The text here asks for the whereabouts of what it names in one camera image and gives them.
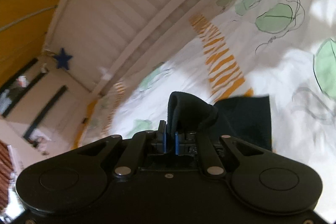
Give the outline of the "black hooded sweatshirt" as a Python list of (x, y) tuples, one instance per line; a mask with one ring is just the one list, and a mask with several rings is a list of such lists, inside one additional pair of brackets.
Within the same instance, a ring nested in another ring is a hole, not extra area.
[(167, 133), (205, 133), (218, 141), (230, 135), (272, 150), (270, 101), (264, 97), (231, 97), (214, 105), (184, 92), (172, 92), (167, 107)]

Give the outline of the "blue star decoration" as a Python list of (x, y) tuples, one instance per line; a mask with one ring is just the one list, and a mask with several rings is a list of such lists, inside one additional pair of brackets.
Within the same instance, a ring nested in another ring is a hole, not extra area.
[(69, 66), (69, 61), (70, 59), (72, 59), (72, 55), (68, 55), (65, 51), (64, 48), (61, 48), (59, 53), (55, 54), (53, 56), (53, 58), (56, 60), (56, 67), (57, 69), (65, 69), (65, 70), (69, 70), (70, 66)]

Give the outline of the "white leaf-patterned bed sheet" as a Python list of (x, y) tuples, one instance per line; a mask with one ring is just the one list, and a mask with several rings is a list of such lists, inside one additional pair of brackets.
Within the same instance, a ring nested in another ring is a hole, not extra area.
[(79, 140), (132, 137), (167, 117), (170, 93), (207, 103), (268, 96), (273, 151), (314, 168), (316, 212), (335, 221), (335, 0), (217, 0), (192, 37), (156, 68), (123, 77), (90, 106)]

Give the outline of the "white wooden bed frame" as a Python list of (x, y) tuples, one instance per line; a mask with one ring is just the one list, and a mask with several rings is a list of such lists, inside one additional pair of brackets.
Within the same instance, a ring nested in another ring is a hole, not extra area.
[(72, 56), (70, 75), (104, 94), (201, 0), (60, 0), (45, 49)]

